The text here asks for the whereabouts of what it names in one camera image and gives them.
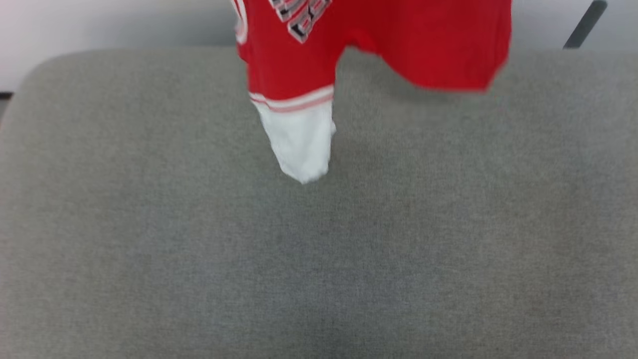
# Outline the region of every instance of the gray ironing board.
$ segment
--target gray ironing board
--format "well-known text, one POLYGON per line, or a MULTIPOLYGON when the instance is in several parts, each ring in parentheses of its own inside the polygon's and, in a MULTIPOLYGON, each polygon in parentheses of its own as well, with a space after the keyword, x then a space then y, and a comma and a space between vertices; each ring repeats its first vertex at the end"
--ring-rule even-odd
POLYGON ((0 126, 0 358, 635 358, 638 56, 484 95, 338 70, 329 174, 278 169, 234 49, 41 65, 0 126))

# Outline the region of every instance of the clothing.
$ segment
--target clothing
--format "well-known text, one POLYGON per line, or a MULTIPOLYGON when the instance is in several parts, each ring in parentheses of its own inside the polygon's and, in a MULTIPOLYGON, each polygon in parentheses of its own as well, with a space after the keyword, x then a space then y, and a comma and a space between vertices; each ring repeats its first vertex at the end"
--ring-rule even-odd
POLYGON ((250 97, 282 169, 302 172, 305 181, 327 170, 329 145, 327 153, 311 155, 311 162, 320 158, 314 165, 281 148, 300 146, 289 150, 310 154, 313 136, 324 143, 334 132, 332 109, 323 106, 320 115, 313 109, 331 103, 336 65, 346 46, 381 56, 418 86, 453 91, 485 90, 509 50, 512 0, 231 1, 239 16, 237 43, 248 64, 250 97), (291 137, 291 122, 299 135, 300 124, 316 126, 309 123, 318 116, 324 133, 291 137))

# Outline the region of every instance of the sports jersey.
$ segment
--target sports jersey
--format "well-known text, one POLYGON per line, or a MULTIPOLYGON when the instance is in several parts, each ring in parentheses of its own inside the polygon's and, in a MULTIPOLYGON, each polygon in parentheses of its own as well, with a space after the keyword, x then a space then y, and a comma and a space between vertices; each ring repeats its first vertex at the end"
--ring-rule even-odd
POLYGON ((512 0, 231 2, 250 99, 282 170, 303 183, 327 171, 335 69, 347 46, 418 86, 450 91, 485 90, 509 50, 512 0))

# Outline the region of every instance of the red stripe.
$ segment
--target red stripe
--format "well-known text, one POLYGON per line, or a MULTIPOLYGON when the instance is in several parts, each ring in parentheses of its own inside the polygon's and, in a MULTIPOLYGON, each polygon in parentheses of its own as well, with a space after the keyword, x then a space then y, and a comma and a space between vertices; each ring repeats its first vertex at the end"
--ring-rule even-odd
POLYGON ((324 102, 331 101, 333 98, 334 98, 334 94, 331 93, 329 95, 326 95, 326 96, 321 97, 321 98, 317 98, 316 100, 310 101, 308 103, 302 103, 301 105, 296 105, 296 106, 292 106, 292 107, 283 107, 283 108, 276 108, 276 107, 273 108, 265 100, 255 100, 255 99, 253 99, 253 101, 255 101, 257 103, 263 103, 264 105, 268 106, 268 108, 272 112, 294 112, 294 111, 304 110, 304 109, 307 109, 307 108, 312 107, 312 106, 320 105, 320 104, 322 104, 324 102))

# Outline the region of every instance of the gray textile cover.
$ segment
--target gray textile cover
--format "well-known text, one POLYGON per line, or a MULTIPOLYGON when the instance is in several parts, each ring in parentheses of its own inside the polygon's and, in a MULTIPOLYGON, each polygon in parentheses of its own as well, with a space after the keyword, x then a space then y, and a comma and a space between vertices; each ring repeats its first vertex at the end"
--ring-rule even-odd
POLYGON ((0 358, 638 357, 638 56, 338 71, 277 167, 234 49, 49 61, 0 128, 0 358))

